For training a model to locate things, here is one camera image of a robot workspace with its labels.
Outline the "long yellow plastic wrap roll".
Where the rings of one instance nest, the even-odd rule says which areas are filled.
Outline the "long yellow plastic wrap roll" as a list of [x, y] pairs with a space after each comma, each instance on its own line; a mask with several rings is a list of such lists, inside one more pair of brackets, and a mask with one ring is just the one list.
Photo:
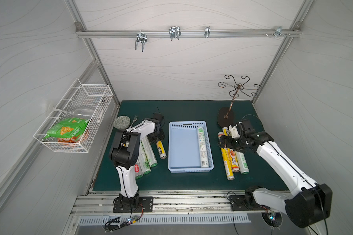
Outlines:
[[156, 146], [157, 146], [157, 150], [158, 150], [160, 158], [161, 159], [166, 159], [167, 158], [167, 154], [166, 154], [166, 151], [164, 149], [162, 141], [158, 141], [156, 143]]

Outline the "light blue perforated plastic basket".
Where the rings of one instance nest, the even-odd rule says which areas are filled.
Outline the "light blue perforated plastic basket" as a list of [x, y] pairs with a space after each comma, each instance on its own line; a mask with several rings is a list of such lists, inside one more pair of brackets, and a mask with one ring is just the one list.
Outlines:
[[[205, 137], [207, 157], [201, 158], [201, 137]], [[205, 121], [172, 121], [169, 123], [168, 169], [171, 173], [210, 172], [213, 156]]]

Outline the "white green long wrap roll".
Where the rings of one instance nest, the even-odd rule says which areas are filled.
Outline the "white green long wrap roll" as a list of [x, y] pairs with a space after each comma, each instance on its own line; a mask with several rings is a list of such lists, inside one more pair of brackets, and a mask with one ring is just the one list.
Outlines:
[[208, 162], [208, 154], [207, 154], [206, 134], [205, 134], [204, 128], [202, 126], [198, 126], [197, 133], [198, 133], [198, 144], [199, 144], [201, 167], [207, 168], [209, 167], [209, 162]]

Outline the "short yellow orange wrap roll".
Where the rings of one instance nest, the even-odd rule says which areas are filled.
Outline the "short yellow orange wrap roll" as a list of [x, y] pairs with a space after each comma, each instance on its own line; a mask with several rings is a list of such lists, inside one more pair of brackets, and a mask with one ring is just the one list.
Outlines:
[[[227, 127], [223, 127], [222, 130], [223, 130], [223, 133], [225, 136], [229, 136], [229, 129]], [[228, 144], [227, 144], [227, 151], [228, 151], [229, 159], [231, 161], [231, 168], [232, 168], [233, 173], [240, 172], [240, 168], [239, 168], [236, 154], [231, 148], [228, 147]]]

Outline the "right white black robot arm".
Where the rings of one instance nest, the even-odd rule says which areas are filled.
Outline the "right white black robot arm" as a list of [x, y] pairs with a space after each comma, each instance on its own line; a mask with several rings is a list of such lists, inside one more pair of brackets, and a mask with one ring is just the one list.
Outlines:
[[284, 213], [299, 228], [310, 227], [330, 216], [333, 191], [327, 184], [318, 184], [304, 173], [280, 149], [265, 131], [257, 132], [249, 119], [223, 127], [218, 135], [218, 145], [227, 152], [243, 157], [246, 151], [254, 151], [264, 159], [285, 183], [289, 194], [253, 186], [245, 191], [243, 205], [249, 210], [263, 209], [264, 221], [278, 227]]

